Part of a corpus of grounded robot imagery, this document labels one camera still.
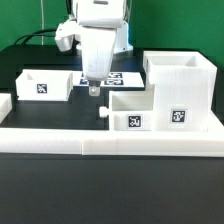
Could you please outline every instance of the white base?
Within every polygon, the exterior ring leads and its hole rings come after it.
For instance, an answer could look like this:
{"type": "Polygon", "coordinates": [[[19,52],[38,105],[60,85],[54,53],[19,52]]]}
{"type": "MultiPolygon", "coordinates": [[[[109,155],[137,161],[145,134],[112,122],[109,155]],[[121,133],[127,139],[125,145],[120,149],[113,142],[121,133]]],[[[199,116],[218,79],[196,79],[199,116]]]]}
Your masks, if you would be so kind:
{"type": "Polygon", "coordinates": [[[0,94],[0,124],[12,110],[11,94],[0,94]]]}
{"type": "Polygon", "coordinates": [[[224,127],[211,112],[208,132],[0,129],[0,152],[224,157],[224,127]]]}

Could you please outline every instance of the white box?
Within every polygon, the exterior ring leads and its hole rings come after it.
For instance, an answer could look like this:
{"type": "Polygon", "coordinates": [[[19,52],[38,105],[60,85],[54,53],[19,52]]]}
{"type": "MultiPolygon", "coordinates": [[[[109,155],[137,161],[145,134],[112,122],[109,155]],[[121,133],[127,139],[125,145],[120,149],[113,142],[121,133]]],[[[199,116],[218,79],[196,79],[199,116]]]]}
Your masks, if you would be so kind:
{"type": "Polygon", "coordinates": [[[11,94],[0,93],[0,123],[12,110],[11,94]]]}
{"type": "Polygon", "coordinates": [[[144,52],[143,67],[155,86],[152,130],[207,131],[217,67],[198,52],[169,51],[144,52]]]}
{"type": "Polygon", "coordinates": [[[72,71],[24,69],[16,79],[18,100],[67,101],[72,77],[72,71]]]}
{"type": "Polygon", "coordinates": [[[216,66],[198,52],[146,51],[143,67],[145,92],[110,92],[110,130],[207,132],[216,66]]]}

